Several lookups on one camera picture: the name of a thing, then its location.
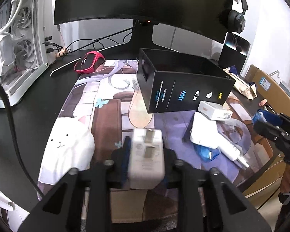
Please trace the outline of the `white cream tube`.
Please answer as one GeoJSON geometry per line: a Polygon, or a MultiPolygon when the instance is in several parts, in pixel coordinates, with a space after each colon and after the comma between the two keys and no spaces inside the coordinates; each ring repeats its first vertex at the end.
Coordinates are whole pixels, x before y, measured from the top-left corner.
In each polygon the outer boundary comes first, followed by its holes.
{"type": "Polygon", "coordinates": [[[219,150],[235,165],[243,170],[249,168],[249,164],[246,159],[241,155],[241,151],[224,136],[218,136],[218,148],[219,150]]]}

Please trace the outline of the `white plug charger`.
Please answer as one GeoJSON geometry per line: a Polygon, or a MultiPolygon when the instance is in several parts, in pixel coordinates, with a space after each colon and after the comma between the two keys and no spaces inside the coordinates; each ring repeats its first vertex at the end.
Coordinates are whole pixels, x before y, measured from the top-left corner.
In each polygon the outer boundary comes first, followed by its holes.
{"type": "Polygon", "coordinates": [[[128,180],[137,190],[152,190],[164,178],[163,139],[159,129],[135,129],[132,135],[128,180]]]}

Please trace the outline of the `wet wipes pack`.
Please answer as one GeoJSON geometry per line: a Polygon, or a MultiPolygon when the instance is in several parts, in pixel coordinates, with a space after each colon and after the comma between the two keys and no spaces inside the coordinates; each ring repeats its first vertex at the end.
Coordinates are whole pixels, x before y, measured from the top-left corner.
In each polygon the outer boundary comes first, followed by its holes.
{"type": "Polygon", "coordinates": [[[254,83],[249,84],[245,82],[242,78],[232,73],[230,68],[226,68],[224,71],[235,80],[234,88],[241,93],[241,95],[249,100],[254,100],[257,97],[256,86],[254,83]]]}

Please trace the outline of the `white PC case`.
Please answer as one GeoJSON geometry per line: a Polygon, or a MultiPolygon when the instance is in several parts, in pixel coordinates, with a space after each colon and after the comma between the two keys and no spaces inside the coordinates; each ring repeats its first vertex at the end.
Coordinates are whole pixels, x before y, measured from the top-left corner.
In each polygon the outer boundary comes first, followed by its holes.
{"type": "Polygon", "coordinates": [[[0,84],[10,105],[66,51],[55,0],[0,1],[0,84]]]}

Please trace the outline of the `anime desk mat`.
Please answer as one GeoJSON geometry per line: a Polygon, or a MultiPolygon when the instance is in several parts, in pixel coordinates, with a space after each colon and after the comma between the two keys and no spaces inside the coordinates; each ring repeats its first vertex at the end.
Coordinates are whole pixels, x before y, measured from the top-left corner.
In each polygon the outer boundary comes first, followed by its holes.
{"type": "Polygon", "coordinates": [[[89,168],[122,148],[124,139],[157,129],[165,145],[195,168],[217,167],[236,185],[254,176],[275,155],[270,143],[252,128],[250,114],[230,93],[223,107],[229,120],[217,123],[221,141],[230,141],[248,163],[242,169],[225,154],[202,160],[192,142],[195,111],[149,114],[138,87],[135,60],[108,61],[94,75],[82,76],[73,86],[53,125],[44,151],[38,187],[47,193],[72,167],[89,168]]]}

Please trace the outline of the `blue eye drop bottle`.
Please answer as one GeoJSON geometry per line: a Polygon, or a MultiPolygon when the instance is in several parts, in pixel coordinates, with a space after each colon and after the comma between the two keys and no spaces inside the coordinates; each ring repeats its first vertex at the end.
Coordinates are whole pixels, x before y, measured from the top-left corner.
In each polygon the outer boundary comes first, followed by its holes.
{"type": "Polygon", "coordinates": [[[194,150],[204,162],[213,161],[221,154],[218,148],[213,149],[197,144],[194,144],[194,150]]]}

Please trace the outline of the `pink lip balm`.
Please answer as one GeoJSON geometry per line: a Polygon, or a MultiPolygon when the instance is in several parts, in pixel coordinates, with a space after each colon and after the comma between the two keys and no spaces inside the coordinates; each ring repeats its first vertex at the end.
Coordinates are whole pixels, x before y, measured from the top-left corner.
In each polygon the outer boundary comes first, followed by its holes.
{"type": "Polygon", "coordinates": [[[265,98],[262,101],[260,101],[258,105],[259,107],[263,107],[264,105],[266,105],[266,103],[267,103],[267,99],[265,98]]]}

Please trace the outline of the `pink gaming mouse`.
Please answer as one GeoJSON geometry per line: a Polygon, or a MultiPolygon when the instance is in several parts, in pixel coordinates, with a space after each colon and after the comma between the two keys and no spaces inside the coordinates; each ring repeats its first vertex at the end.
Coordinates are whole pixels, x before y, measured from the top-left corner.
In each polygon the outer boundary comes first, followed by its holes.
{"type": "Polygon", "coordinates": [[[78,74],[91,74],[105,61],[105,57],[100,52],[90,51],[76,62],[74,71],[78,74]]]}

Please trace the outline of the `black headphones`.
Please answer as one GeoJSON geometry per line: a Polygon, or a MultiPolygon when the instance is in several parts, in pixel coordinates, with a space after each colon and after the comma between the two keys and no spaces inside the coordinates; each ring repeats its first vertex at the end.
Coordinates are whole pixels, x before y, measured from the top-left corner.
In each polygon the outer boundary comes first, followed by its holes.
{"type": "MultiPolygon", "coordinates": [[[[245,12],[248,10],[248,4],[246,0],[241,1],[242,12],[237,12],[234,9],[225,9],[223,10],[218,19],[219,22],[225,27],[227,32],[233,33],[242,33],[245,28],[246,19],[244,18],[245,12]]],[[[233,0],[227,0],[225,6],[231,5],[233,0]]]]}

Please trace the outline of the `black cardboard box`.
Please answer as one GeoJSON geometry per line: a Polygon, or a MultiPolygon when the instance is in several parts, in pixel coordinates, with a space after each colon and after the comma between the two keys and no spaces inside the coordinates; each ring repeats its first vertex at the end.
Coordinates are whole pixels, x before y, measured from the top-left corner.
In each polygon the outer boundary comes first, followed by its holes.
{"type": "Polygon", "coordinates": [[[149,113],[192,111],[200,101],[224,104],[235,80],[211,60],[140,49],[137,80],[149,113]]]}

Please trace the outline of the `white medicine box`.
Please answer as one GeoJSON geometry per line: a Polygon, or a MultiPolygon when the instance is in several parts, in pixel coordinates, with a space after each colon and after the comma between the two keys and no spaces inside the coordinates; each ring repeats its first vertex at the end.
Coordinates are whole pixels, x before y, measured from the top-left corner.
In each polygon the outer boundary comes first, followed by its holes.
{"type": "Polygon", "coordinates": [[[197,109],[210,120],[229,120],[233,112],[222,105],[212,102],[200,101],[197,109]]]}

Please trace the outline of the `black curved monitor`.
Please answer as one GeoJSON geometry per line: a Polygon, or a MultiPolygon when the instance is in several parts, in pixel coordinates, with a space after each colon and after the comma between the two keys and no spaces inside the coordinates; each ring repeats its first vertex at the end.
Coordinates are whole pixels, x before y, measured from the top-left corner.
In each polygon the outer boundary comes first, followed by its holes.
{"type": "Polygon", "coordinates": [[[222,43],[226,28],[219,16],[232,0],[55,0],[54,24],[87,19],[138,19],[162,23],[222,43]]]}

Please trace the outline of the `white smartphone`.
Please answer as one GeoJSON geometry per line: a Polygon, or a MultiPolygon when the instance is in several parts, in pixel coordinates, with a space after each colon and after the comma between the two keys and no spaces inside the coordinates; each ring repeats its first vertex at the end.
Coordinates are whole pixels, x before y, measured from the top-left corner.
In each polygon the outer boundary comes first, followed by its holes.
{"type": "Polygon", "coordinates": [[[268,112],[270,112],[270,113],[272,113],[272,114],[279,115],[279,113],[275,112],[275,111],[273,110],[273,108],[272,108],[270,105],[266,105],[266,106],[264,106],[264,110],[265,110],[265,111],[268,111],[268,112]]]}

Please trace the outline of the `black speaker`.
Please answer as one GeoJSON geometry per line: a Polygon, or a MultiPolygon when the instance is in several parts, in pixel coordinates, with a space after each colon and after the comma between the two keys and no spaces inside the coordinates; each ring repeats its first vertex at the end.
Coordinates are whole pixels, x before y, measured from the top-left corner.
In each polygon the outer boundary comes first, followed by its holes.
{"type": "Polygon", "coordinates": [[[222,69],[234,66],[239,74],[244,67],[249,49],[249,41],[239,35],[228,32],[218,60],[218,65],[222,69]]]}

